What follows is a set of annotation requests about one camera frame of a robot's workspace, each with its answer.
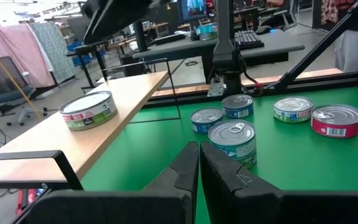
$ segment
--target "green tabletop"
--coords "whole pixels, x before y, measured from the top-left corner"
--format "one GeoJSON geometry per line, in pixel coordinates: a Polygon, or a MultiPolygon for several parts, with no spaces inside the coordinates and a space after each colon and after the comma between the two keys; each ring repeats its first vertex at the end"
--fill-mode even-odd
{"type": "MultiPolygon", "coordinates": [[[[358,108],[358,87],[300,93],[314,105],[342,103],[358,108]]],[[[281,96],[256,98],[254,115],[259,177],[283,190],[358,190],[358,136],[331,139],[313,132],[310,123],[285,124],[273,118],[281,96]]],[[[180,106],[182,119],[130,124],[83,178],[87,190],[141,190],[171,163],[188,141],[207,141],[196,134],[190,114],[220,102],[180,106]]],[[[175,116],[176,108],[142,110],[134,121],[175,116]]],[[[209,223],[199,183],[197,223],[209,223]]]]}

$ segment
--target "pull tab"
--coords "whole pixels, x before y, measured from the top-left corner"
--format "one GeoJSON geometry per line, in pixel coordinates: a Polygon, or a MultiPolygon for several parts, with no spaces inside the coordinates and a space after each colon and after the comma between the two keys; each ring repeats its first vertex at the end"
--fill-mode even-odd
{"type": "Polygon", "coordinates": [[[233,100],[234,102],[238,103],[238,102],[242,102],[243,101],[243,97],[241,96],[237,96],[236,99],[233,100]]]}
{"type": "Polygon", "coordinates": [[[229,129],[229,131],[231,133],[237,134],[237,133],[240,133],[244,127],[245,127],[245,124],[237,123],[235,126],[231,127],[229,129]]]}
{"type": "Polygon", "coordinates": [[[205,119],[210,120],[210,121],[216,120],[215,116],[213,116],[213,115],[208,115],[207,117],[205,117],[205,119]]]}
{"type": "Polygon", "coordinates": [[[332,113],[318,113],[315,115],[315,117],[319,119],[333,119],[335,115],[332,113]]]}

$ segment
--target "barcode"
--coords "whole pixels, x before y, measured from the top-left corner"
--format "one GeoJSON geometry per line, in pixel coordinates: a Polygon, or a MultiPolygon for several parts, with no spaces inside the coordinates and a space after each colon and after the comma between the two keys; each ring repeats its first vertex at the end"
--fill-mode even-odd
{"type": "Polygon", "coordinates": [[[238,116],[239,118],[248,116],[248,110],[239,111],[239,112],[237,113],[237,116],[238,116]]]}
{"type": "Polygon", "coordinates": [[[346,136],[346,129],[327,128],[328,136],[344,137],[346,136]]]}

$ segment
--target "red can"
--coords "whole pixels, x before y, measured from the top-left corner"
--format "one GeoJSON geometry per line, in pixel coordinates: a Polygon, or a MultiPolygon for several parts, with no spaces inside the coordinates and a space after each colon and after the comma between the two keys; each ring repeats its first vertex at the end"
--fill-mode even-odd
{"type": "Polygon", "coordinates": [[[358,135],[358,109],[348,105],[324,105],[311,113],[311,128],[330,138],[358,135]]]}

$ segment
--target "pink curtain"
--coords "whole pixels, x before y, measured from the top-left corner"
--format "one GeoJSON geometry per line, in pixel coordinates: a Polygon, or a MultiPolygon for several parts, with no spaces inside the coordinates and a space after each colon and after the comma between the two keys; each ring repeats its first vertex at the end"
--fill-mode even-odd
{"type": "Polygon", "coordinates": [[[10,56],[20,72],[29,72],[34,87],[55,82],[28,24],[0,27],[0,57],[10,56]]]}

